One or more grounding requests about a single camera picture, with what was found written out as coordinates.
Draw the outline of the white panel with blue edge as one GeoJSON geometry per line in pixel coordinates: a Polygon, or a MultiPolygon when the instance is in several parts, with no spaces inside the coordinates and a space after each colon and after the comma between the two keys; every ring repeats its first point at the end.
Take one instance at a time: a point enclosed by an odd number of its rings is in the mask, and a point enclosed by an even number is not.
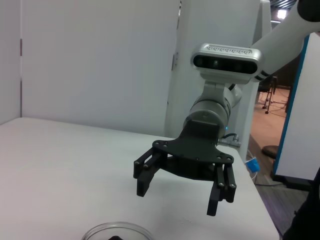
{"type": "Polygon", "coordinates": [[[273,168],[273,180],[308,191],[320,168],[320,33],[306,39],[273,168]]]}

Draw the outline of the dark clothed figure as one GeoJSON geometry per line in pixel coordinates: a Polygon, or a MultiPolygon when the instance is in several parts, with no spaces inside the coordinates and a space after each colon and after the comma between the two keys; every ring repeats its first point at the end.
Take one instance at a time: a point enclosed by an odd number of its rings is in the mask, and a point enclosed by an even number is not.
{"type": "Polygon", "coordinates": [[[295,213],[282,240],[320,240],[320,167],[305,202],[295,213]]]}

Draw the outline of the glass teacup with black base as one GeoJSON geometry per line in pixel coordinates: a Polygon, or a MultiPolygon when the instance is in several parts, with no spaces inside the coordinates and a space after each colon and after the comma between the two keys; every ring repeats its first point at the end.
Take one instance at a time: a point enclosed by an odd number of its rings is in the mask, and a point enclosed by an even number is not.
{"type": "Polygon", "coordinates": [[[88,230],[81,240],[156,240],[145,228],[130,222],[108,222],[88,230]]]}

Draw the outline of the dark round stool base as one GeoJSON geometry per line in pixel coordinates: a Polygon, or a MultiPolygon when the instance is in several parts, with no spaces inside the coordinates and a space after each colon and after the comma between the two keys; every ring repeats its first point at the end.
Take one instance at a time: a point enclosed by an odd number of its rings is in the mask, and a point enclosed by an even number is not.
{"type": "Polygon", "coordinates": [[[267,157],[276,159],[278,154],[278,149],[279,149],[278,145],[266,145],[261,149],[261,152],[267,157]]]}

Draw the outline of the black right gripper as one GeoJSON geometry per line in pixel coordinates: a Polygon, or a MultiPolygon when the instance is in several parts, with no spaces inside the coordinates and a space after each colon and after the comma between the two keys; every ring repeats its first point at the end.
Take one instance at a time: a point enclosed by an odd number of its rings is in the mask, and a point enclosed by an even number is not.
{"type": "Polygon", "coordinates": [[[213,181],[207,215],[215,216],[218,203],[233,203],[237,189],[234,157],[217,149],[220,127],[215,123],[188,120],[173,140],[156,140],[133,163],[136,195],[144,197],[159,169],[200,181],[213,181]]]}

